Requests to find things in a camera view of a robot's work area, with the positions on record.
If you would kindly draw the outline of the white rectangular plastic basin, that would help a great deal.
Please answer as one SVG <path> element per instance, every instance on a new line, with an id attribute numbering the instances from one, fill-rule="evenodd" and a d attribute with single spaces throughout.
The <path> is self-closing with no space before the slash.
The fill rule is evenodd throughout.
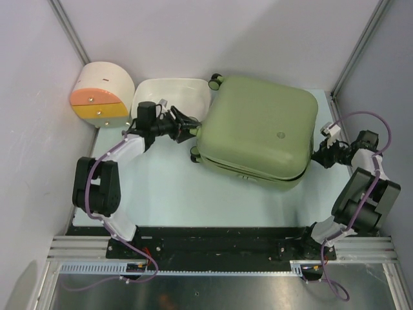
<path id="1" fill-rule="evenodd" d="M 130 109 L 130 119 L 137 118 L 139 103 L 150 101 L 158 104 L 162 98 L 168 101 L 168 109 L 174 105 L 185 115 L 203 122 L 208 114 L 212 95 L 208 82 L 204 79 L 147 79 L 138 84 L 136 88 Z"/>

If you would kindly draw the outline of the green hard-shell suitcase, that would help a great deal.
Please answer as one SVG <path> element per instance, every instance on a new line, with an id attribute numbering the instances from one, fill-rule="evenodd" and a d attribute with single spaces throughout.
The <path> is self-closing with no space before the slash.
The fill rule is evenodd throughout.
<path id="1" fill-rule="evenodd" d="M 211 76 L 217 93 L 190 159 L 221 174 L 288 191 L 314 150 L 317 99 L 307 90 L 248 76 Z"/>

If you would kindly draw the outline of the cream drawer box orange fronts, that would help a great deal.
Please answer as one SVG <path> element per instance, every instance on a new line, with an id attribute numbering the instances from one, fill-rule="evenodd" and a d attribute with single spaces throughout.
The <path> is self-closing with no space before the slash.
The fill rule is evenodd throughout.
<path id="1" fill-rule="evenodd" d="M 117 64 L 95 61 L 85 65 L 70 95 L 77 116 L 97 128 L 123 127 L 130 123 L 135 85 Z"/>

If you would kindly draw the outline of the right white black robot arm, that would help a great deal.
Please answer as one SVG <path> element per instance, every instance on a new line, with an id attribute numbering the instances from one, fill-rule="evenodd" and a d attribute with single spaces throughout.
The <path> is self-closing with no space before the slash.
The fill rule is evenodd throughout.
<path id="1" fill-rule="evenodd" d="M 391 181 L 383 171 L 382 155 L 378 154 L 379 136 L 362 130 L 350 145 L 326 137 L 312 155 L 324 168 L 334 164 L 353 168 L 353 173 L 333 204 L 331 215 L 322 222 L 307 227 L 297 245 L 298 253 L 313 259 L 320 251 L 347 236 L 374 234 L 381 228 L 401 186 Z"/>

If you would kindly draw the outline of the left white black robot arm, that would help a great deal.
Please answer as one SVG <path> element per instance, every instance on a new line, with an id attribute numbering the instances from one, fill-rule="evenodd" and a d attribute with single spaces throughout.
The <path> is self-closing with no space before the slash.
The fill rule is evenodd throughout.
<path id="1" fill-rule="evenodd" d="M 201 122 L 171 106 L 140 102 L 137 116 L 122 131 L 122 139 L 99 158 L 82 157 L 76 165 L 72 203 L 89 218 L 99 221 L 113 239 L 121 241 L 120 250 L 129 258 L 139 256 L 142 241 L 135 238 L 136 225 L 126 215 L 121 195 L 121 169 L 144 154 L 157 137 L 169 136 L 182 143 L 196 136 Z"/>

